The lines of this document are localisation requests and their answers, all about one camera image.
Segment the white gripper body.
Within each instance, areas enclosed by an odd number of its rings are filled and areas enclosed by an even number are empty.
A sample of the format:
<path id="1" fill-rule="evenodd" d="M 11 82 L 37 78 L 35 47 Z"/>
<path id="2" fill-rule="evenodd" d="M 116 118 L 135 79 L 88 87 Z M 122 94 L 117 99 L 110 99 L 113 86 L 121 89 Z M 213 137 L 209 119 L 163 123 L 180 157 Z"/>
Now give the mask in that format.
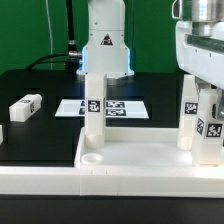
<path id="1" fill-rule="evenodd" d="M 213 26 L 211 37 L 192 34 L 192 23 L 178 21 L 175 28 L 179 67 L 224 90 L 224 22 Z"/>

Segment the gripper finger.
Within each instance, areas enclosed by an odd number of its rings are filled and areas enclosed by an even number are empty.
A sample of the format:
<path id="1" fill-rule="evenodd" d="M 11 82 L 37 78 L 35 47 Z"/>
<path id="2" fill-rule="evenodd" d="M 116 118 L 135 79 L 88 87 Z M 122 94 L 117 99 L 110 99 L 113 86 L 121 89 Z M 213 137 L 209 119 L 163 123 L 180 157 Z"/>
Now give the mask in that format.
<path id="1" fill-rule="evenodd" d="M 217 89 L 214 118 L 217 120 L 224 120 L 224 90 L 220 88 Z"/>

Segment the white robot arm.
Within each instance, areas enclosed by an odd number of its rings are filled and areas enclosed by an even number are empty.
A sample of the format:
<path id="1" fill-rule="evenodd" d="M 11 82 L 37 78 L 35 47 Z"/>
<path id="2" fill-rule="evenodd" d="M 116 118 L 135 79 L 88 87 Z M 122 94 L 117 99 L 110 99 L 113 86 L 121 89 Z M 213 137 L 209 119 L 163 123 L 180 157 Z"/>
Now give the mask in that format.
<path id="1" fill-rule="evenodd" d="M 224 120 L 224 0 L 174 0 L 179 67 L 218 90 L 214 117 Z"/>

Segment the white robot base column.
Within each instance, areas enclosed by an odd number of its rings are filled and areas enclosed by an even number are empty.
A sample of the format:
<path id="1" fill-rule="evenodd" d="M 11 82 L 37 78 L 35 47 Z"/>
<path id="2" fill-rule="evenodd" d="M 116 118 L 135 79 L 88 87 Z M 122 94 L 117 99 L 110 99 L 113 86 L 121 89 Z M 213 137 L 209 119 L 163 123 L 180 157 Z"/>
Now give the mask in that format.
<path id="1" fill-rule="evenodd" d="M 109 79 L 132 76 L 130 49 L 124 41 L 123 0 L 88 0 L 89 34 L 78 75 L 106 74 Z"/>

